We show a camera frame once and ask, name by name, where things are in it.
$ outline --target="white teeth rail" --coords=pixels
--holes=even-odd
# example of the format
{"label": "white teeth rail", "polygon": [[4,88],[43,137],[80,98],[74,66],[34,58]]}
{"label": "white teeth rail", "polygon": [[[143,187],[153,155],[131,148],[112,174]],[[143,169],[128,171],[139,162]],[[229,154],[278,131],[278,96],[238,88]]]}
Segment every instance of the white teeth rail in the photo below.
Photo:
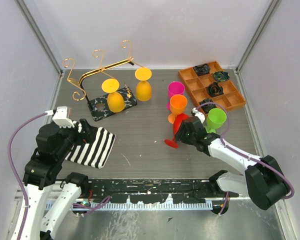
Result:
{"label": "white teeth rail", "polygon": [[[48,211],[55,201],[50,200],[46,204],[45,210]],[[98,203],[92,202],[91,207],[95,208]],[[131,203],[127,199],[126,203],[108,203],[103,208],[96,211],[181,211],[181,210],[212,210],[213,204],[211,200],[206,200],[205,203],[179,203],[174,204],[172,197],[168,197],[164,203],[149,203],[144,204],[138,202],[137,204]],[[72,208],[73,211],[87,211],[85,208]]]}

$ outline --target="gray metal table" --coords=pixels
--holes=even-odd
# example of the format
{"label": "gray metal table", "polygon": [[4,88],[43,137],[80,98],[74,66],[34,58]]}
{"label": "gray metal table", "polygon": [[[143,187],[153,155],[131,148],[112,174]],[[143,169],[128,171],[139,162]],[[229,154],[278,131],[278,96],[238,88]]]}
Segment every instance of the gray metal table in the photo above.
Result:
{"label": "gray metal table", "polygon": [[[87,71],[74,70],[71,77],[78,80]],[[135,70],[110,70],[108,72],[119,80],[121,88],[126,83],[135,93],[138,83],[134,76]],[[233,71],[228,72],[236,83]],[[223,161],[198,152],[194,146],[180,144],[178,149],[174,149],[165,145],[164,140],[171,139],[173,136],[172,125],[168,122],[169,111],[166,109],[169,101],[167,89],[169,83],[179,81],[177,69],[153,70],[152,78],[149,80],[152,86],[150,101],[138,101],[137,106],[97,122],[93,121],[85,99],[73,100],[72,94],[77,89],[67,82],[68,74],[69,71],[65,73],[62,80],[56,105],[71,107],[73,120],[86,118],[91,125],[106,128],[116,134],[116,141],[104,168],[96,169],[66,161],[58,177],[64,178],[73,171],[86,174],[89,178],[129,179],[207,179],[219,170],[236,173],[236,170]],[[107,76],[100,73],[84,80],[83,86],[90,99],[105,94],[101,89],[105,79]],[[185,96],[189,100],[185,113],[189,115],[194,106],[187,93]],[[231,128],[226,135],[226,140],[255,154],[255,146],[244,109],[231,112],[230,119]],[[222,133],[225,127],[224,125],[219,129],[218,133]]]}
{"label": "gray metal table", "polygon": [[69,212],[55,240],[282,240],[276,209],[258,209],[233,200],[219,217],[211,211],[97,211],[87,217]]}

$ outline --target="striped towel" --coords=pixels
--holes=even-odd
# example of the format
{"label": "striped towel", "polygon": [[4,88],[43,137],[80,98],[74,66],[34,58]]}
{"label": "striped towel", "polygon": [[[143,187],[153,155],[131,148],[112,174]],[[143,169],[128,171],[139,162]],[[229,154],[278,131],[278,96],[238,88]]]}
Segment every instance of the striped towel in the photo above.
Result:
{"label": "striped towel", "polygon": [[[73,124],[78,126],[80,133],[82,130],[81,123],[73,121]],[[97,127],[94,142],[74,145],[65,160],[101,169],[107,162],[115,139],[116,135],[108,132],[103,127]]]}

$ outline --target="orange goblet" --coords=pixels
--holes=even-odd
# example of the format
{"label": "orange goblet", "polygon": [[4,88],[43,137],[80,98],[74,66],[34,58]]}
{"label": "orange goblet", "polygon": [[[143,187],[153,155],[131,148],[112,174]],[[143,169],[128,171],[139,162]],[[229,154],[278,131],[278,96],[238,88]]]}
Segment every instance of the orange goblet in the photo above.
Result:
{"label": "orange goblet", "polygon": [[187,98],[181,94],[173,95],[170,98],[170,111],[172,113],[169,115],[168,120],[171,124],[175,122],[177,115],[182,114],[186,110],[187,104]]}

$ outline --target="orange tray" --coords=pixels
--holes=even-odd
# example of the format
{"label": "orange tray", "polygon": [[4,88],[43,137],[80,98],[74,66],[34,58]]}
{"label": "orange tray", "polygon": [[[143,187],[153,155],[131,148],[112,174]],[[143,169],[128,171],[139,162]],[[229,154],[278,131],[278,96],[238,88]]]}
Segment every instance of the orange tray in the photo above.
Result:
{"label": "orange tray", "polygon": [[216,82],[212,74],[217,71],[223,71],[217,61],[209,62],[208,65],[210,66],[210,73],[206,75],[197,76],[194,67],[182,69],[178,73],[193,104],[198,107],[202,100],[212,99],[214,103],[222,105],[228,112],[242,108],[246,104],[246,100],[231,79],[218,83],[223,88],[222,95],[211,97],[208,94],[206,87]]}

